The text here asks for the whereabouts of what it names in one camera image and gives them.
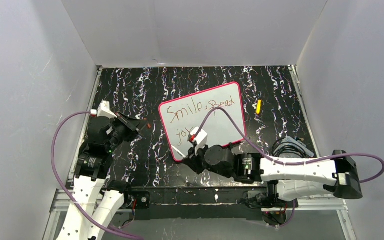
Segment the pink framed whiteboard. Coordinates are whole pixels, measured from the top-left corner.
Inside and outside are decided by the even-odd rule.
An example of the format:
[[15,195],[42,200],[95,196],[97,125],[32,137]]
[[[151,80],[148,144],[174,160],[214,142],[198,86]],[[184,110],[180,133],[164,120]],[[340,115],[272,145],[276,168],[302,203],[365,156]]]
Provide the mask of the pink framed whiteboard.
[[[204,124],[207,145],[226,146],[237,143],[246,136],[244,104],[237,82],[222,84],[197,93],[163,102],[158,108],[162,125],[171,145],[187,154],[192,147],[190,132]],[[176,162],[183,158],[171,149]]]

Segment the white marker pen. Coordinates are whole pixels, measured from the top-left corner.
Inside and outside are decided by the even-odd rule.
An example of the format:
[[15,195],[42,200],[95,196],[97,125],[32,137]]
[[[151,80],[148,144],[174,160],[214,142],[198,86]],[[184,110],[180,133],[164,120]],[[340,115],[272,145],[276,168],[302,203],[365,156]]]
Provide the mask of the white marker pen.
[[171,145],[171,148],[172,148],[178,155],[180,155],[183,159],[187,157],[187,156],[184,155],[179,149],[177,149],[174,145]]

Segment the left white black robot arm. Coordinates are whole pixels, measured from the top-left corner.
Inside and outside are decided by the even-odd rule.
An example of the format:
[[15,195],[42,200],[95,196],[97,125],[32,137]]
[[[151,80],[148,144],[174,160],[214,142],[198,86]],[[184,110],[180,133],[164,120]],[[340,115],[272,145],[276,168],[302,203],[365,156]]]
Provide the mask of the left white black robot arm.
[[129,184],[112,181],[106,188],[100,204],[98,197],[106,183],[113,164],[113,152],[124,142],[132,142],[147,126],[146,119],[135,119],[119,112],[110,115],[99,114],[97,110],[76,112],[65,118],[65,124],[78,115],[89,115],[86,140],[81,144],[73,176],[73,190],[69,191],[56,169],[55,148],[60,124],[51,144],[51,166],[59,185],[70,199],[70,205],[59,240],[100,240],[105,233],[139,240],[140,236],[127,233],[110,223],[117,211],[129,199]]

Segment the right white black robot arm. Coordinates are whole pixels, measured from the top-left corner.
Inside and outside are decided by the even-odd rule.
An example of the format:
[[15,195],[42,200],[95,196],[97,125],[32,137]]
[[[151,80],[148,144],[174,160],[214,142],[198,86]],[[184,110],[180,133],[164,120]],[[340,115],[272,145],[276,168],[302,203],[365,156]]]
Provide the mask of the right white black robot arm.
[[266,183],[269,201],[291,202],[297,198],[332,194],[346,200],[363,197],[356,162],[343,150],[334,150],[333,158],[274,158],[256,153],[234,154],[231,149],[214,145],[196,150],[191,147],[181,163],[196,174],[207,170],[242,184]]

